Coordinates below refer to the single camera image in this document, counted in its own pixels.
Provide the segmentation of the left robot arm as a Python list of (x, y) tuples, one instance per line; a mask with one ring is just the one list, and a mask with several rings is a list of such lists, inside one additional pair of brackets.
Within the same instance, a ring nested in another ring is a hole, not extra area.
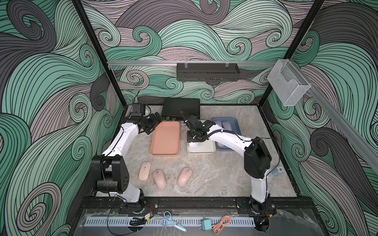
[(120, 199), (125, 204), (134, 204), (135, 209), (145, 207), (143, 190), (130, 183), (130, 173), (124, 158), (138, 134), (149, 135), (162, 121), (158, 112), (146, 116), (132, 113), (122, 120), (120, 130), (110, 146), (91, 160), (90, 172), (95, 191), (108, 194), (112, 200)]

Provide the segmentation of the white mouse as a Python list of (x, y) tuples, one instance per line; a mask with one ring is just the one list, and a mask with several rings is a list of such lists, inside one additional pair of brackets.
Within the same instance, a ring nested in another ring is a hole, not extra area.
[(189, 145), (190, 145), (191, 148), (197, 148), (198, 147), (197, 142), (190, 142)]

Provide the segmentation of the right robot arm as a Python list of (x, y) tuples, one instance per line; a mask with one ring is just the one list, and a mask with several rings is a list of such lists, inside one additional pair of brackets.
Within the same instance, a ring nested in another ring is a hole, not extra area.
[(188, 128), (187, 142), (197, 145), (205, 141), (220, 143), (244, 158), (244, 170), (251, 177), (251, 207), (263, 213), (271, 210), (267, 177), (271, 168), (272, 156), (261, 137), (247, 138), (234, 131), (227, 130), (213, 121), (201, 122), (194, 115), (181, 111), (181, 116)]

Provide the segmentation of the pink mouse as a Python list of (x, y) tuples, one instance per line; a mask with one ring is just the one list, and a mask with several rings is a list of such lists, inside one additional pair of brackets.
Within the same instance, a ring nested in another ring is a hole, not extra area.
[(155, 170), (153, 172), (153, 178), (155, 184), (159, 190), (164, 190), (167, 186), (167, 181), (162, 169)]
[(151, 169), (150, 162), (143, 162), (141, 164), (141, 168), (140, 168), (139, 176), (138, 176), (140, 181), (146, 181), (148, 179), (150, 169)]
[(181, 174), (179, 175), (178, 179), (177, 179), (177, 184), (180, 186), (180, 187), (184, 187), (188, 184), (188, 181), (189, 179), (191, 178), (193, 174), (193, 171), (191, 168), (189, 167), (185, 167)]

